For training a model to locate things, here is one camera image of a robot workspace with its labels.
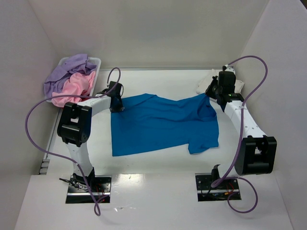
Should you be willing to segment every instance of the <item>white wall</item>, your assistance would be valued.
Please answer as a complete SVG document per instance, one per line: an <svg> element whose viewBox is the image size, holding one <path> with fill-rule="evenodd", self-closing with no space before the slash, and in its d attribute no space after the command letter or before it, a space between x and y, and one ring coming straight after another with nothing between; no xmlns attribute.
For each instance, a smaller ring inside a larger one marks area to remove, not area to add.
<svg viewBox="0 0 307 230"><path fill-rule="evenodd" d="M260 127L277 139L274 173L296 230L307 226L306 24L307 10L299 0L271 0L242 54L258 55L269 67L267 81L248 106ZM242 60L236 70L246 82L244 96L264 74L257 60Z"/></svg>
<svg viewBox="0 0 307 230"><path fill-rule="evenodd" d="M1 1L0 31L0 228L11 230L30 175L38 174L43 158L25 135L24 119L43 98L44 79L59 59L26 0ZM54 115L54 108L44 104L30 121L31 133L42 147Z"/></svg>
<svg viewBox="0 0 307 230"><path fill-rule="evenodd" d="M212 67L239 57L268 0L29 0L61 56L104 67Z"/></svg>

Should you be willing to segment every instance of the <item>white towel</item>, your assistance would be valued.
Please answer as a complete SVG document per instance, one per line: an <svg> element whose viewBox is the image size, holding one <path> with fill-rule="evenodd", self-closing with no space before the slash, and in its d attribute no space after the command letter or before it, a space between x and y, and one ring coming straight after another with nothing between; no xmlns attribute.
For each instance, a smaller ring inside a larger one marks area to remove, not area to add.
<svg viewBox="0 0 307 230"><path fill-rule="evenodd" d="M196 93L197 94L205 93L208 86L212 82L212 77L214 77L214 76L219 76L219 71L212 69L210 71L210 73L198 83L198 88L196 90ZM243 86L244 86L244 82L242 82L241 80L236 80L236 82L235 82L235 93L241 93Z"/></svg>

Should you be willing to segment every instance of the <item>plastic bin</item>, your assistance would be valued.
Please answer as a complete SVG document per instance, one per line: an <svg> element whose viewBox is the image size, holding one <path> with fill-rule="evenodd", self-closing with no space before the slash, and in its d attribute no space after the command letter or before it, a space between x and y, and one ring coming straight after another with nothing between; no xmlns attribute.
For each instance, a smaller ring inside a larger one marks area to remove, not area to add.
<svg viewBox="0 0 307 230"><path fill-rule="evenodd" d="M58 66L62 65L64 63L64 61L66 61L68 58L69 57L63 57L59 61ZM97 65L97 67L95 69L96 75L95 75L95 79L94 79L94 82L93 82L93 88L92 88L91 93L90 93L90 96L92 96L93 92L94 92L95 85L96 85L96 81L97 81L97 77L98 77L98 73L99 73L99 69L100 69L100 65L101 65L101 60L99 58L97 58L97 57L88 57L88 62L91 62L91 63Z"/></svg>

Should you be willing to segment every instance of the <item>purple cloth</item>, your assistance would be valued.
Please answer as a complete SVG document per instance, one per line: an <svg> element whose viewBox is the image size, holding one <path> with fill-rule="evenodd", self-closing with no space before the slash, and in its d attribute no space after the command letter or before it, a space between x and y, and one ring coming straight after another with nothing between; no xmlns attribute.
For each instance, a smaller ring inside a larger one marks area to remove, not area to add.
<svg viewBox="0 0 307 230"><path fill-rule="evenodd" d="M53 92L62 92L65 81L74 73L89 75L97 65L88 62L87 54L77 54L57 66L44 83L44 94L52 97Z"/></svg>

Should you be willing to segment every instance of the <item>pink cloth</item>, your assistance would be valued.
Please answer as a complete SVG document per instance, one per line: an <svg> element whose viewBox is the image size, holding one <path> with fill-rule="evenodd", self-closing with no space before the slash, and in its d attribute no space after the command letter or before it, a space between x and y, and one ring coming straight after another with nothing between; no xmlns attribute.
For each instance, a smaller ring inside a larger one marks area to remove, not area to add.
<svg viewBox="0 0 307 230"><path fill-rule="evenodd" d="M65 81L62 92L53 92L52 96L67 94L89 95L93 87L95 75L96 71L91 72L91 74L88 76L84 76L80 73L74 73L69 79ZM78 103L81 100L82 99L80 97L59 97L51 99L55 106L61 108L64 107L65 103L67 102Z"/></svg>

